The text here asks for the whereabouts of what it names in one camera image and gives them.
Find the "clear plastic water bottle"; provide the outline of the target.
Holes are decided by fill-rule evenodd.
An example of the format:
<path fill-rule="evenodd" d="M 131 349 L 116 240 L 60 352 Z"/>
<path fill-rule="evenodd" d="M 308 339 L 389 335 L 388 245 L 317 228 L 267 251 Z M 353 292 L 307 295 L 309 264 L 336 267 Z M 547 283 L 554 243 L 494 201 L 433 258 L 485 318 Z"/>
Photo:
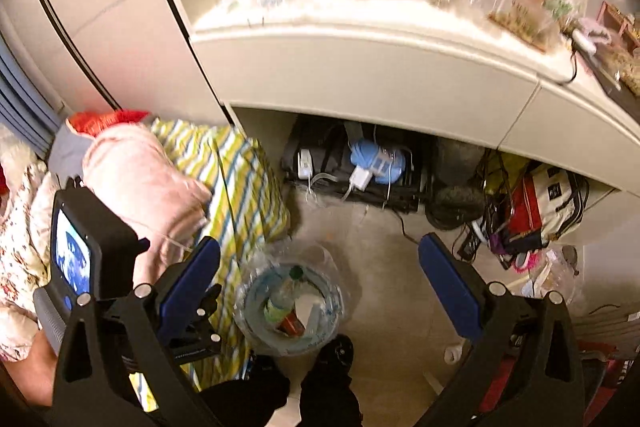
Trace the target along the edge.
<path fill-rule="evenodd" d="M 279 327 L 288 314 L 294 310 L 303 277 L 303 268 L 300 265 L 293 265 L 281 284 L 274 291 L 271 291 L 265 301 L 264 309 L 262 309 L 265 320 L 271 326 Z"/>

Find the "round trash bin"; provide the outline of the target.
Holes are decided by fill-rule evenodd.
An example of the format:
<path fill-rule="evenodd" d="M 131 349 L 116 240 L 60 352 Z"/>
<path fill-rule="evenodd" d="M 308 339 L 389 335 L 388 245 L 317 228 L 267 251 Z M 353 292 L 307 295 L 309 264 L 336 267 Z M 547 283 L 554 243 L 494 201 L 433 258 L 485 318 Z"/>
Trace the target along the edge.
<path fill-rule="evenodd" d="M 285 239 L 262 244 L 242 264 L 234 319 L 261 355 L 298 357 L 332 340 L 350 311 L 350 296 L 330 252 Z"/>

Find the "pink pillow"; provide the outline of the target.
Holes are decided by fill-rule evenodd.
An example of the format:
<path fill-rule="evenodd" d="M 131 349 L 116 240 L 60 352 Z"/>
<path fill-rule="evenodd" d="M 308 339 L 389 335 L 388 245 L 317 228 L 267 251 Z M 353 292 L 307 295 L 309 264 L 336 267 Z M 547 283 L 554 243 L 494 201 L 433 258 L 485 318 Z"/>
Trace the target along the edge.
<path fill-rule="evenodd" d="M 115 215 L 150 241 L 134 262 L 134 285 L 155 283 L 205 225 L 212 192 L 180 172 L 142 124 L 102 131 L 85 153 L 82 181 Z"/>

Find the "red orange cushion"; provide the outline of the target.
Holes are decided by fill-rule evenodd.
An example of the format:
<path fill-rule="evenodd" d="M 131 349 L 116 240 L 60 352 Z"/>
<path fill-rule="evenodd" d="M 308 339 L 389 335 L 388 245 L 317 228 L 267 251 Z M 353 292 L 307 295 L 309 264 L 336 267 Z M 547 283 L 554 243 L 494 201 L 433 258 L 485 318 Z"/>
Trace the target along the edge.
<path fill-rule="evenodd" d="M 145 110 L 116 109 L 107 113 L 75 113 L 66 119 L 67 127 L 78 135 L 95 138 L 104 130 L 116 124 L 139 124 L 150 116 Z"/>

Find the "striped yellow blue bedsheet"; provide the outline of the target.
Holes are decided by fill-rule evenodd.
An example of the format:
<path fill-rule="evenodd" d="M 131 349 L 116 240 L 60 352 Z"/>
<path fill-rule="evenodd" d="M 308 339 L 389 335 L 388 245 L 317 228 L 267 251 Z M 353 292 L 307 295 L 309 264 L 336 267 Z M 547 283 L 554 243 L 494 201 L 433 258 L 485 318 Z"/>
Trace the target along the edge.
<path fill-rule="evenodd" d="M 260 143 L 235 127 L 160 118 L 131 127 L 141 130 L 152 147 L 161 148 L 179 172 L 202 182 L 212 193 L 206 220 L 184 239 L 174 239 L 138 219 L 131 222 L 144 233 L 159 235 L 181 254 L 199 239 L 216 239 L 220 265 L 213 282 L 221 286 L 221 293 L 209 323 L 221 337 L 220 353 L 185 364 L 182 369 L 198 390 L 238 379 L 246 367 L 250 346 L 234 321 L 235 291 L 243 265 L 254 249 L 288 231 L 290 212 L 280 182 Z"/>

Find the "white and red bag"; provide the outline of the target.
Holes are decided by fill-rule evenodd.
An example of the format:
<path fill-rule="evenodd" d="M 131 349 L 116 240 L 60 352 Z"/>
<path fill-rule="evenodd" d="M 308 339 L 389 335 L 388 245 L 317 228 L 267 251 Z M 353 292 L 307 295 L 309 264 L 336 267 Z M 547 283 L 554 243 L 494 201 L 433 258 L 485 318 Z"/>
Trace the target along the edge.
<path fill-rule="evenodd" d="M 499 234 L 504 251 L 540 251 L 573 232 L 582 223 L 589 195 L 589 182 L 581 174 L 549 165 L 529 170 L 514 188 L 513 210 Z"/>

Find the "blue cloth bundle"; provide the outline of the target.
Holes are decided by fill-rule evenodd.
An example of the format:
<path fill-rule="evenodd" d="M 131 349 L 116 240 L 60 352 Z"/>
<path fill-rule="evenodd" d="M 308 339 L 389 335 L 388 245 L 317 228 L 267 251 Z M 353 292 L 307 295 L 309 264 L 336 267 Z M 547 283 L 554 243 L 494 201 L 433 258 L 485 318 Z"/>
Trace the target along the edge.
<path fill-rule="evenodd" d="M 384 148 L 361 139 L 352 143 L 349 160 L 360 171 L 367 171 L 377 184 L 394 184 L 405 172 L 407 161 L 397 148 Z"/>

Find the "white charger adapter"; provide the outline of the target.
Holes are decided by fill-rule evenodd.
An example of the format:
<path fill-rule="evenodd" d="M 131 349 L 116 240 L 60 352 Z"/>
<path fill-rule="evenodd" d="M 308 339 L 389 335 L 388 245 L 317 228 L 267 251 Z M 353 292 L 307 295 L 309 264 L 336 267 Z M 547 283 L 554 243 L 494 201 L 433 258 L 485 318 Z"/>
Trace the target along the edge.
<path fill-rule="evenodd" d="M 349 177 L 349 186 L 363 192 L 369 185 L 372 178 L 373 173 L 370 169 L 356 166 Z"/>

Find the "bag of nuts snack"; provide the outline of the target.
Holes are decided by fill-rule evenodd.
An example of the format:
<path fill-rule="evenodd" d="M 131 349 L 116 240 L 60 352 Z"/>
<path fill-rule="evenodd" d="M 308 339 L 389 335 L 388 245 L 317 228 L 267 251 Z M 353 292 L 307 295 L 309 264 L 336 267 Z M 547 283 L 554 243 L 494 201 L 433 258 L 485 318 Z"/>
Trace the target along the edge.
<path fill-rule="evenodd" d="M 597 56 L 608 75 L 623 85 L 639 98 L 639 59 L 632 56 L 620 46 L 601 44 Z"/>

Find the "pink desk organizer rack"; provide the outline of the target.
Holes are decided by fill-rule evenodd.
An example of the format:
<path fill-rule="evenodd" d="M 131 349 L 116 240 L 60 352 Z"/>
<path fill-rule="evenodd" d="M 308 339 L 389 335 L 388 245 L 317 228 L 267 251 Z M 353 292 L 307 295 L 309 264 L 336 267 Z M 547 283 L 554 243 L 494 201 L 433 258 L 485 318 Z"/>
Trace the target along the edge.
<path fill-rule="evenodd" d="M 615 5 L 603 1 L 597 22 L 610 33 L 613 44 L 621 46 L 630 54 L 636 52 L 639 47 L 639 31 Z"/>

